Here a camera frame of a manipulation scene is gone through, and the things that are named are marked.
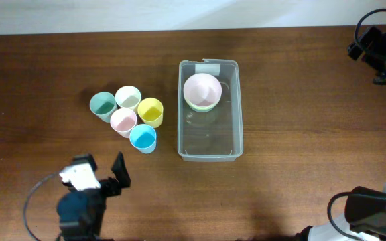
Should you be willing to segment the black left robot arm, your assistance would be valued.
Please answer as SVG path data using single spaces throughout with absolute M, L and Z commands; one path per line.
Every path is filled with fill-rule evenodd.
M 59 176 L 69 190 L 56 206 L 64 240 L 102 240 L 101 227 L 107 199 L 121 195 L 131 186 L 123 154 L 119 152 L 111 167 L 113 177 L 97 179 L 97 163 L 91 154 L 75 156 Z

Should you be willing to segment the pink plastic bowl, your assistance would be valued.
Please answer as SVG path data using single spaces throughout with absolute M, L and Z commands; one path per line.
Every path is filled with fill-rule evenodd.
M 213 75 L 206 73 L 194 74 L 184 83 L 183 94 L 185 98 L 221 99 L 222 86 Z

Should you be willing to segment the yellow plastic bowl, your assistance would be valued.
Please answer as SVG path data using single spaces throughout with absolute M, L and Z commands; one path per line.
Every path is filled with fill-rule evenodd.
M 219 98 L 217 99 L 185 98 L 184 100 L 190 108 L 197 108 L 197 109 L 214 108 L 220 102 Z

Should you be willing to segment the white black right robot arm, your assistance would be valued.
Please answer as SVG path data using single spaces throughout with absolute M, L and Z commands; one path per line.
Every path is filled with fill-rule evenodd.
M 378 74 L 374 84 L 386 86 L 386 33 L 368 27 L 348 47 L 349 56 L 361 59 Z M 386 183 L 383 191 L 358 186 L 334 195 L 328 202 L 328 223 L 308 226 L 297 240 L 386 240 Z

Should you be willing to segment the green plastic bowl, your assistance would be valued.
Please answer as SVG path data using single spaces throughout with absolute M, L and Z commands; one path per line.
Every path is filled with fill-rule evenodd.
M 204 112 L 210 112 L 213 110 L 213 108 L 208 108 L 208 109 L 197 109 L 197 108 L 192 108 L 193 111 L 195 112 L 200 112 L 200 113 L 204 113 Z

